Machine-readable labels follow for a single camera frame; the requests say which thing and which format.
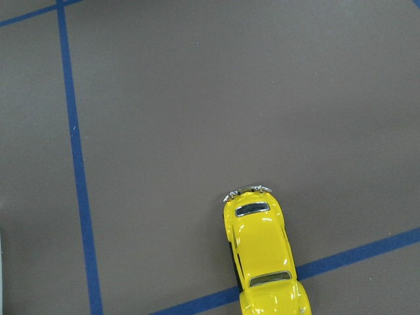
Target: car windshield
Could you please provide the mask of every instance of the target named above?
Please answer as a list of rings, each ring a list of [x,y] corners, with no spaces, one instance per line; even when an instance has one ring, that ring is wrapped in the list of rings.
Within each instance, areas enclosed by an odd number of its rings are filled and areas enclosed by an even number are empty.
[[[249,286],[253,287],[254,285],[265,284],[266,282],[273,282],[278,280],[288,280],[291,279],[291,274],[288,271],[275,272],[273,274],[263,274],[252,278],[249,282]]]
[[[263,212],[270,210],[270,206],[266,202],[250,203],[249,205],[243,205],[236,209],[236,216],[241,217],[243,215],[249,215],[251,213]]]

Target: yellow toy car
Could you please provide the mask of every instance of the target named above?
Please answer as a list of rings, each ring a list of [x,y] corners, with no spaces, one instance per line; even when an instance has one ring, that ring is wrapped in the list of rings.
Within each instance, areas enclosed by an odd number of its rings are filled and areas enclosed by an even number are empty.
[[[306,291],[297,281],[284,218],[271,189],[229,193],[223,211],[243,315],[311,315]]]

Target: chrome bumper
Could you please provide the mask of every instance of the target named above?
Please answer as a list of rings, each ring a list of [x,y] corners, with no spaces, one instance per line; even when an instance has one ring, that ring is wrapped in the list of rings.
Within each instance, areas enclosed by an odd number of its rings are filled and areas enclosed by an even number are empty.
[[[245,187],[240,188],[238,190],[234,190],[233,192],[230,192],[226,197],[223,199],[223,202],[228,202],[229,200],[233,200],[235,196],[239,196],[241,194],[244,194],[246,192],[271,192],[271,189],[264,187],[264,186],[251,186],[251,187]]]

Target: blue line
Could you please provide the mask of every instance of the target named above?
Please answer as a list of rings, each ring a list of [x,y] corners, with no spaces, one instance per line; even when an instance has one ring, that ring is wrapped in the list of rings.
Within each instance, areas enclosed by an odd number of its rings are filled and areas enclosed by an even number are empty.
[[[70,49],[68,44],[66,14],[64,12],[65,3],[63,2],[63,0],[56,0],[56,6],[58,17],[58,29],[60,31],[60,46],[64,72],[64,84],[66,88],[70,140],[72,143],[74,176],[76,182],[77,201],[79,204],[83,251],[85,254],[85,268],[87,277],[87,288],[89,292],[89,304],[91,308],[91,315],[102,315],[102,298],[100,295],[99,275],[98,266],[96,263],[91,210],[89,207],[85,166],[83,162],[79,122],[77,118],[72,63],[70,60]]]
[[[375,241],[348,251],[343,251],[317,261],[298,266],[296,268],[300,280],[307,279],[324,272],[329,272],[340,267],[354,264],[374,256],[378,256],[401,247],[420,242],[420,228]],[[211,310],[239,299],[237,287],[231,287],[217,293],[206,295],[198,299],[178,304],[176,306],[160,310],[151,315],[194,315],[206,310]]]
[[[67,7],[68,5],[72,5],[73,3],[77,3],[77,2],[80,2],[80,1],[82,1],[82,0],[68,0],[65,3],[63,3],[63,5],[65,7]],[[11,25],[11,24],[23,21],[23,20],[27,20],[29,18],[33,18],[35,16],[39,16],[39,15],[42,15],[44,13],[54,11],[56,9],[57,9],[56,5],[50,5],[49,7],[45,7],[45,8],[30,12],[30,13],[26,13],[26,14],[17,16],[15,18],[9,18],[8,20],[0,21],[0,28],[2,26],[7,26],[7,25]]]

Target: gray floor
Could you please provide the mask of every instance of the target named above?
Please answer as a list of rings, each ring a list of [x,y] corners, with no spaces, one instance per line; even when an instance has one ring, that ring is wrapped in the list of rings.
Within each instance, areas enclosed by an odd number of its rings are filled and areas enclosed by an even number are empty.
[[[0,20],[53,5],[3,1]],[[221,199],[265,184],[302,265],[420,226],[412,1],[66,7],[105,314],[235,285]],[[88,314],[56,12],[0,28],[5,314]],[[314,314],[417,314],[419,244],[304,281]],[[238,303],[204,314],[240,314]]]

